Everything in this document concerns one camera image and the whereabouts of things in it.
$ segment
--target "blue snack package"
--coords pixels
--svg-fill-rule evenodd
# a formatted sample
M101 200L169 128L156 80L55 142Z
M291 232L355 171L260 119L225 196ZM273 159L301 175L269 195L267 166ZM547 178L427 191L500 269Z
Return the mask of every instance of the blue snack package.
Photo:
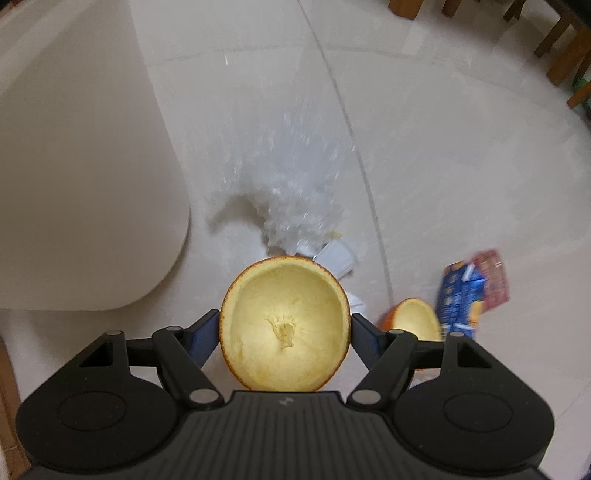
M474 263L457 262L445 268L436 307L444 338L451 332L474 338L484 306L484 283Z

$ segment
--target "red wrapper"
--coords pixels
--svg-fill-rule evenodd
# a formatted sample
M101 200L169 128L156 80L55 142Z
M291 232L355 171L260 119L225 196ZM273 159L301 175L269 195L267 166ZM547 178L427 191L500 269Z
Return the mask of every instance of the red wrapper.
M483 312L509 301L509 282L499 252L494 249L478 252L472 262L486 278Z

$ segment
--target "triangular cutout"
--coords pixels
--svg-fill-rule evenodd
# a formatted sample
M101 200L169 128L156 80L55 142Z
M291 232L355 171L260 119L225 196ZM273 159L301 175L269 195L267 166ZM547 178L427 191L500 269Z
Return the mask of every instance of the triangular cutout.
M113 365L113 344L105 342L92 352L92 354L80 364L80 367L110 367L111 365Z
M488 362L467 343L458 345L457 366L460 368L491 368Z

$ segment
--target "silver screw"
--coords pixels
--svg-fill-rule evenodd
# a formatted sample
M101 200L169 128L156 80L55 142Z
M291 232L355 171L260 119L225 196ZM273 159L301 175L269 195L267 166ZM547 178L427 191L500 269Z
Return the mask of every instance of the silver screw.
M357 390L353 392L351 398L359 405L375 405L382 399L382 395L375 390Z
M199 388L193 390L189 395L189 399L195 403L213 403L219 398L219 395L215 390L211 388Z

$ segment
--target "ribbed black surface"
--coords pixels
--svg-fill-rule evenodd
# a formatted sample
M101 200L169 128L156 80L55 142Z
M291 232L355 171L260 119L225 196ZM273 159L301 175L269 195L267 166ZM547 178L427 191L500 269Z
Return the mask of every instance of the ribbed black surface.
M90 478L36 467L23 480ZM225 407L191 413L152 458L100 480L469 480L412 457L384 419L345 407L336 393L237 392ZM535 470L506 480L542 480Z

